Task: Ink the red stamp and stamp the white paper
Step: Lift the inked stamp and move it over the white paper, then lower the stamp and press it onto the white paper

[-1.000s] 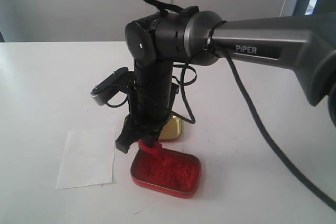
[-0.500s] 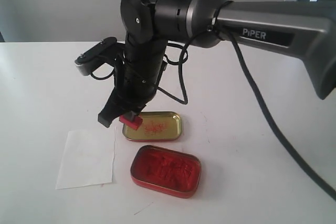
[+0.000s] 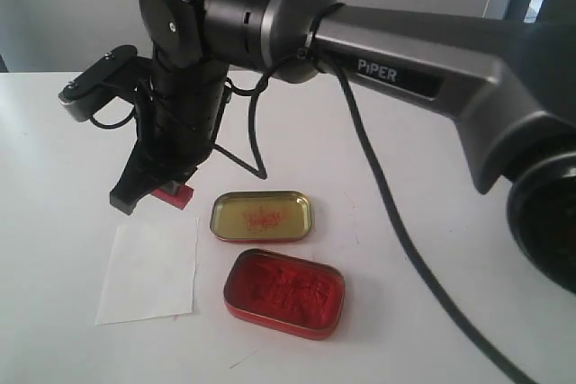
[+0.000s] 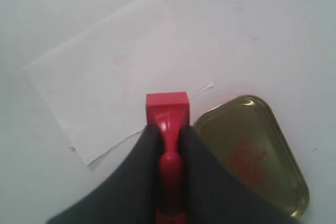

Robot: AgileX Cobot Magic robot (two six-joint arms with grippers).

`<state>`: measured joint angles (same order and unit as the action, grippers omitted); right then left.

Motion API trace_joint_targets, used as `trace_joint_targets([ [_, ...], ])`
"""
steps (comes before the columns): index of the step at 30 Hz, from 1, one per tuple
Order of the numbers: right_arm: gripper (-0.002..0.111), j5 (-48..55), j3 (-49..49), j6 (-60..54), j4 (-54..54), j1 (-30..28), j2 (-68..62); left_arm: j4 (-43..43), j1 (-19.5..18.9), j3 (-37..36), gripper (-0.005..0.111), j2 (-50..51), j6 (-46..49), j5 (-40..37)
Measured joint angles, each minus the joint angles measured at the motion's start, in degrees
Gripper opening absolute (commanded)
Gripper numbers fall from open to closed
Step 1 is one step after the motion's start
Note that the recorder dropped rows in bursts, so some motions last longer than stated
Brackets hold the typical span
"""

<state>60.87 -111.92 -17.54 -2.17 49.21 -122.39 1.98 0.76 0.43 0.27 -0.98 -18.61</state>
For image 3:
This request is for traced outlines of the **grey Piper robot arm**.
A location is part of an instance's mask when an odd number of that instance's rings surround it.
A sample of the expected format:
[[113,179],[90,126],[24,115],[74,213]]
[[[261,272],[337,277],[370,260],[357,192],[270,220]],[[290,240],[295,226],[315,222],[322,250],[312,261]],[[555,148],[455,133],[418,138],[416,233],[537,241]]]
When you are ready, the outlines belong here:
[[137,143],[111,204],[131,213],[211,153],[230,67],[299,84],[318,73],[451,119],[478,192],[510,180],[510,231],[575,288],[575,27],[345,5],[139,0],[153,43],[134,86]]

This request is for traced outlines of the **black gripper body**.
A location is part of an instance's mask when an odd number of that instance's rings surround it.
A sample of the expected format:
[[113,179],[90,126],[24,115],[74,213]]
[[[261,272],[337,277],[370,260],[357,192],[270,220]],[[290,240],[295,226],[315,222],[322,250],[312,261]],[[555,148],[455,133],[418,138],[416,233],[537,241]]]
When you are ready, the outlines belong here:
[[212,151],[230,65],[201,58],[178,67],[157,47],[149,75],[136,84],[137,152],[158,181],[185,182]]

